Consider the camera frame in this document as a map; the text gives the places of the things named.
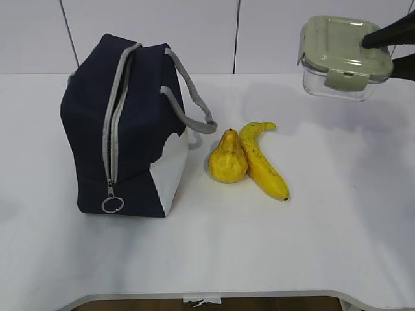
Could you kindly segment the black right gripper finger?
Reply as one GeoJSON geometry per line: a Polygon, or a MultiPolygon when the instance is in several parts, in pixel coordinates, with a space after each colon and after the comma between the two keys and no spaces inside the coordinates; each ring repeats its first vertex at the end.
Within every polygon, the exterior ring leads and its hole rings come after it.
{"type": "Polygon", "coordinates": [[[414,45],[414,11],[393,24],[365,35],[362,47],[366,49],[391,45],[414,45]]]}
{"type": "Polygon", "coordinates": [[[415,81],[415,54],[410,54],[392,60],[391,78],[415,81]]]}

